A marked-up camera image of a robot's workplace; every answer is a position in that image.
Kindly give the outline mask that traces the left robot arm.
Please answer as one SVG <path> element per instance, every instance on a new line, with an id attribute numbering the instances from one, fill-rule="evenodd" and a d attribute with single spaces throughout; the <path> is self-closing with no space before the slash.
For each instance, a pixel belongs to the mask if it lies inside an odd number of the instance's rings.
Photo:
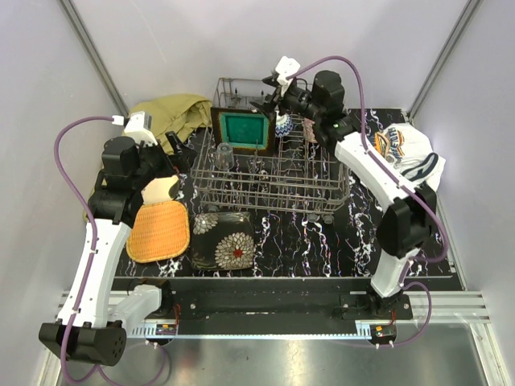
<path id="1" fill-rule="evenodd" d="M 116 365 L 126 340 L 148 316 L 165 318 L 177 307 L 162 279 L 143 279 L 115 307 L 110 291 L 123 252 L 177 257 L 190 241 L 186 207 L 175 200 L 176 176 L 196 156 L 176 133 L 167 154 L 148 129 L 108 140 L 103 167 L 86 206 L 86 238 L 72 288 L 54 322 L 39 328 L 39 341 L 62 363 Z"/>

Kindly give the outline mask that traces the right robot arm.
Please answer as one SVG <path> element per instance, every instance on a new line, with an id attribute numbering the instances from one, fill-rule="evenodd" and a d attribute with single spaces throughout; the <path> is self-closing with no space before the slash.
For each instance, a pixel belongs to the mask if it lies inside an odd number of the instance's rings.
<path id="1" fill-rule="evenodd" d="M 345 90 L 338 73 L 318 72 L 310 89 L 278 73 L 262 81 L 274 91 L 252 105 L 268 118 L 293 113 L 311 120 L 316 141 L 347 166 L 380 204 L 376 238 L 381 255 L 362 306 L 373 318 L 386 317 L 402 294 L 407 265 L 431 236 L 435 191 L 400 174 L 358 131 L 344 110 Z"/>

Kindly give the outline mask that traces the red patterned bowl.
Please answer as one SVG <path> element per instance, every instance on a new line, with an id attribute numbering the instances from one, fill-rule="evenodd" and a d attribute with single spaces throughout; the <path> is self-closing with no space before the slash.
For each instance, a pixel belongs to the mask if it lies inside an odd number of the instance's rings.
<path id="1" fill-rule="evenodd" d="M 277 138 L 283 138 L 287 136 L 292 131 L 293 126 L 294 124 L 289 114 L 277 114 L 275 120 L 275 136 Z"/>

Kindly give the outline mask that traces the pink skull pattern mug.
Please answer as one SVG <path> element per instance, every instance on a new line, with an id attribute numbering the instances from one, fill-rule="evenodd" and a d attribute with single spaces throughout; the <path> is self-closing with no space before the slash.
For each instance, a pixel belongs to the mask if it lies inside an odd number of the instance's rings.
<path id="1" fill-rule="evenodd" d="M 308 118 L 303 121 L 303 136 L 310 143 L 316 143 L 315 133 L 313 130 L 314 122 Z"/>

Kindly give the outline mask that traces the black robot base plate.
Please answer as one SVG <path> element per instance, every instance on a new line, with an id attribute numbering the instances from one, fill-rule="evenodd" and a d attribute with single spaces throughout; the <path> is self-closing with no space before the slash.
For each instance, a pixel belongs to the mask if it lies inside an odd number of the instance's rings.
<path id="1" fill-rule="evenodd" d="M 407 295 L 381 300 L 365 278 L 162 279 L 164 308 L 179 312 L 179 334 L 356 335 L 357 322 L 410 321 Z"/>

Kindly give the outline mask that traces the teal square ceramic dish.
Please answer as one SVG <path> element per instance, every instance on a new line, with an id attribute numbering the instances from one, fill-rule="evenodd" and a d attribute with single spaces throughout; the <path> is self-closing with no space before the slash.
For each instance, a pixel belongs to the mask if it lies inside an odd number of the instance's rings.
<path id="1" fill-rule="evenodd" d="M 234 154 L 272 156 L 275 117 L 250 109 L 211 108 L 212 132 L 217 145 L 228 143 Z"/>

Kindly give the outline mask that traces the clear drinking glass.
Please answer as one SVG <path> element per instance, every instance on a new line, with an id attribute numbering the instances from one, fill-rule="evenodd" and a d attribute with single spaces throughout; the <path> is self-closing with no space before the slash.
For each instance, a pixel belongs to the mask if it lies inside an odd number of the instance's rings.
<path id="1" fill-rule="evenodd" d="M 234 167 L 233 147 L 229 143 L 222 142 L 217 146 L 214 164 L 218 170 L 222 171 L 229 171 Z"/>

